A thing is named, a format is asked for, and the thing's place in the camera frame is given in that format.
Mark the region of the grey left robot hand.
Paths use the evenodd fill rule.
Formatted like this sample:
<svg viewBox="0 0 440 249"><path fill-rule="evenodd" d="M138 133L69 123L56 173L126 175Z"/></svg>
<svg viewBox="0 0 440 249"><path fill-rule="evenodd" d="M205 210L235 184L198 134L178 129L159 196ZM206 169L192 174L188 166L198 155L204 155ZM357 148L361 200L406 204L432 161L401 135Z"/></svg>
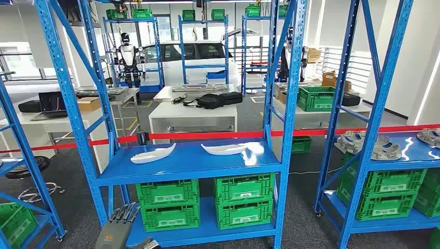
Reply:
<svg viewBox="0 0 440 249"><path fill-rule="evenodd" d="M127 240L132 230L133 222L141 206L136 202L124 204L113 211L108 222L103 226L95 248L161 248L159 243L152 237L147 237L144 241L135 246L127 246Z"/></svg>

